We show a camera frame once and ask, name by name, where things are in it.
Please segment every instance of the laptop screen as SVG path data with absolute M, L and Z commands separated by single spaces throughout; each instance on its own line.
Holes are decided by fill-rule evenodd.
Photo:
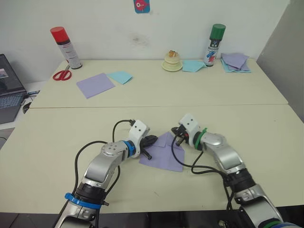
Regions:
M 25 91 L 5 55 L 0 54 L 0 96 Z

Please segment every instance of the light blue cloth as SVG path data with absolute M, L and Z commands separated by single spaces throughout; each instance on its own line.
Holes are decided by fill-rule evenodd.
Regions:
M 227 73 L 230 73 L 230 72 L 237 72 L 237 73 L 251 73 L 251 70 L 248 68 L 248 70 L 234 70 L 234 69 L 229 69 L 228 65 L 225 63 L 225 61 L 221 58 L 220 61 L 222 62 L 223 64 L 223 67 L 224 67 L 224 70 L 225 72 Z
M 183 60 L 182 70 L 187 72 L 197 72 L 201 68 L 205 68 L 206 65 L 204 62 L 197 60 Z
M 130 75 L 129 73 L 127 73 L 125 71 L 118 71 L 118 72 L 109 73 L 106 75 L 108 75 L 110 78 L 114 79 L 116 82 L 119 82 L 120 84 L 125 84 L 133 78 L 132 75 Z

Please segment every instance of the floor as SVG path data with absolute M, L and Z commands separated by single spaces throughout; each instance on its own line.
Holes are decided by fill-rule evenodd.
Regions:
M 304 205 L 278 208 L 285 221 L 304 227 Z M 52 228 L 56 214 L 0 213 L 1 228 Z M 237 211 L 150 212 L 100 215 L 100 228 L 220 228 L 219 220 L 240 225 Z

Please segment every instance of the sticker on wall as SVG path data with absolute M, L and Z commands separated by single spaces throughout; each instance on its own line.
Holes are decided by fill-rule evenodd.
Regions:
M 134 7 L 136 13 L 149 13 L 150 0 L 134 0 Z

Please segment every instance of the red scissors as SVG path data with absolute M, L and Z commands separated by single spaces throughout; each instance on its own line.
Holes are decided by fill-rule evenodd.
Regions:
M 54 74 L 53 79 L 55 81 L 66 81 L 69 80 L 72 76 L 72 72 L 68 69 L 70 68 L 70 65 L 67 65 L 67 67 L 64 70 L 60 70 L 56 74 Z

